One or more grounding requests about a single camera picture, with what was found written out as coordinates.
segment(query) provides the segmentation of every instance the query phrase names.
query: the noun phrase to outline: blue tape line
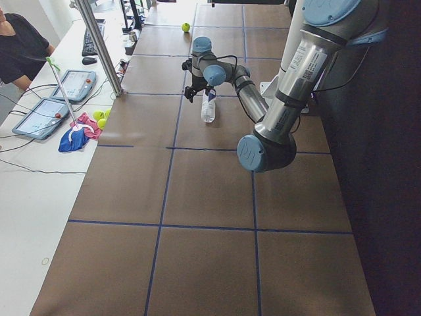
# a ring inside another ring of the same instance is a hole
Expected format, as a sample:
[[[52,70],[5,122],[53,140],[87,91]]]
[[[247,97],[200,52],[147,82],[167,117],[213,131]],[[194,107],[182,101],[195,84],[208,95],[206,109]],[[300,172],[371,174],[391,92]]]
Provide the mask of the blue tape line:
[[[251,189],[253,193],[253,218],[255,224],[255,259],[256,259],[256,283],[257,283],[257,307],[259,316],[262,316],[262,293],[260,283],[260,263],[259,263],[259,237],[257,232],[257,203],[256,203],[256,182],[255,173],[251,173]]]
[[[106,144],[98,144],[97,147],[134,148],[134,145],[106,145]]]
[[[181,93],[143,93],[143,92],[127,92],[127,94],[133,94],[133,95],[154,95],[154,96],[167,96],[167,95],[173,95],[173,96],[180,96],[183,95]]]
[[[274,57],[248,57],[248,59],[262,59],[267,61],[282,61],[282,58],[274,58]]]
[[[159,55],[159,54],[133,54],[133,56],[144,56],[144,57],[189,57],[189,55]]]
[[[186,83],[186,78],[187,78],[187,73],[184,74],[183,86]],[[174,139],[172,141],[172,144],[173,145],[175,145],[176,139],[177,139],[178,124],[180,122],[180,116],[181,116],[181,112],[182,112],[182,103],[183,103],[183,95],[181,96],[180,103],[178,105],[177,123],[176,123],[176,129],[174,131]],[[153,277],[155,275],[155,266],[157,264],[157,256],[158,256],[159,242],[161,240],[162,222],[164,220],[165,207],[166,207],[166,199],[167,199],[167,196],[168,196],[168,188],[170,186],[170,178],[171,178],[171,170],[172,170],[173,160],[174,160],[174,150],[172,150],[172,152],[171,152],[170,165],[168,166],[168,175],[166,177],[165,193],[164,193],[164,199],[162,201],[161,217],[159,219],[159,228],[158,228],[158,234],[157,234],[157,243],[155,244],[155,252],[153,254],[151,275],[149,277],[149,285],[148,285],[148,289],[147,289],[147,297],[146,297],[146,302],[145,302],[145,313],[144,313],[144,316],[147,316],[147,312],[148,312],[148,309],[149,309],[149,300],[151,298]]]
[[[288,30],[289,28],[274,28],[274,27],[265,27],[265,26],[205,26],[205,25],[196,25],[196,28],[244,28],[244,29],[261,29],[261,30]]]
[[[192,148],[192,147],[166,147],[173,150],[197,150],[197,151],[237,151],[236,149],[218,149],[218,148]]]
[[[111,221],[87,221],[82,219],[69,219],[69,223],[82,224],[104,224],[117,226],[149,226],[157,228],[181,228],[181,229],[199,229],[199,230],[234,230],[239,232],[277,232],[286,234],[328,234],[328,235],[353,235],[352,232],[326,231],[326,230],[292,230],[276,228],[247,228],[247,227],[223,227],[223,226],[199,226],[199,225],[176,225],[176,224],[148,224],[148,223],[128,223]]]
[[[331,153],[328,152],[316,152],[316,151],[297,151],[297,153],[301,154],[301,155],[329,155],[331,156]]]
[[[244,5],[241,6],[241,10],[243,11],[243,39],[244,39],[244,62],[247,62],[247,36],[245,35],[245,8]]]

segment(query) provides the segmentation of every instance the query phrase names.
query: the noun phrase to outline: metal pole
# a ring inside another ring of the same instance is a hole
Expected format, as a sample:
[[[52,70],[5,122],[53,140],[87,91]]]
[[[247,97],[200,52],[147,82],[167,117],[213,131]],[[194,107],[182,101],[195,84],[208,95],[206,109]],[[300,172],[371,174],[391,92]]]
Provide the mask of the metal pole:
[[[63,87],[63,84],[61,83],[59,74],[57,74],[57,71],[54,68],[55,66],[52,65],[52,63],[50,63],[50,62],[49,62],[49,64],[50,64],[51,70],[53,71],[55,80],[57,81],[57,84],[59,85],[61,94],[63,94],[64,102],[66,102],[66,105],[68,107],[68,112],[70,113],[70,116],[72,117],[73,122],[75,122],[77,124],[76,117],[74,117],[73,108],[72,108],[72,106],[71,106],[71,104],[70,104],[70,102],[67,98],[66,89]]]
[[[105,74],[110,81],[115,95],[119,97],[122,93],[120,80],[117,77],[110,55],[108,54],[107,47],[105,46],[104,39],[98,29],[97,21],[93,15],[91,5],[87,0],[75,0],[75,2],[79,8],[83,20],[85,21],[86,28],[91,34],[92,41],[95,44],[96,50],[98,51],[98,56],[105,70]]]

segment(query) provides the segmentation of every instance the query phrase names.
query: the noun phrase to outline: robot arm label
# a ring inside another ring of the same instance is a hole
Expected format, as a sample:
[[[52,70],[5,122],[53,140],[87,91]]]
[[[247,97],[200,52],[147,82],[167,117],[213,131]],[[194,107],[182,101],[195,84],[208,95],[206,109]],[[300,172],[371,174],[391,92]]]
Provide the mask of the robot arm label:
[[[299,46],[297,52],[294,55],[294,58],[289,65],[291,71],[299,71],[301,69],[302,73],[297,73],[296,75],[304,80],[309,82],[314,82],[316,80],[317,74],[320,72],[320,69],[323,67],[324,62],[328,58],[328,55],[321,52],[315,51],[312,56],[306,56],[306,47]],[[309,60],[308,65],[302,67],[301,64]]]

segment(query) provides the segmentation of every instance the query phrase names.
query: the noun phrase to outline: white desk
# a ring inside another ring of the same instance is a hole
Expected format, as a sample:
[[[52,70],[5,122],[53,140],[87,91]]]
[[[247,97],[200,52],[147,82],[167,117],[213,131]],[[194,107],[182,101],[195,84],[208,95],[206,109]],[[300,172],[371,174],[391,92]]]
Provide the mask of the white desk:
[[[76,21],[53,54],[61,72],[67,69],[88,69],[97,73],[93,92],[106,79],[101,61],[93,65],[82,64],[82,40],[85,25]],[[114,65],[126,59],[121,28],[107,21],[105,42]],[[55,77],[46,64],[31,88],[54,84]],[[40,97],[48,97],[53,89],[36,89]],[[95,110],[109,109],[114,100],[111,85],[106,82],[99,96],[91,99],[78,117],[86,112],[90,117]],[[39,97],[28,92],[18,102],[32,108]],[[27,111],[17,105],[14,109]],[[12,135],[12,128],[22,116],[10,114],[0,126],[0,137]],[[0,159],[33,170],[86,172],[97,146],[89,140],[79,151],[60,153],[59,142],[70,128],[67,118],[55,133],[44,141],[33,141],[20,149],[0,153]],[[24,136],[1,138],[1,150],[15,148],[30,141]],[[83,174],[43,174],[25,171],[0,161],[0,315],[27,316],[37,298],[84,179]]]

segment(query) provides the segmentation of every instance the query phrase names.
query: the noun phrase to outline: white wall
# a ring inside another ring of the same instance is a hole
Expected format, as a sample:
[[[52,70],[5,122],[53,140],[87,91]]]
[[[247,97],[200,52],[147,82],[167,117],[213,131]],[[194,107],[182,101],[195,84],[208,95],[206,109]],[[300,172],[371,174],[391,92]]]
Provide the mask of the white wall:
[[[6,13],[24,16],[51,45],[57,46],[72,21],[80,18],[69,3],[70,0],[0,0],[0,7]]]

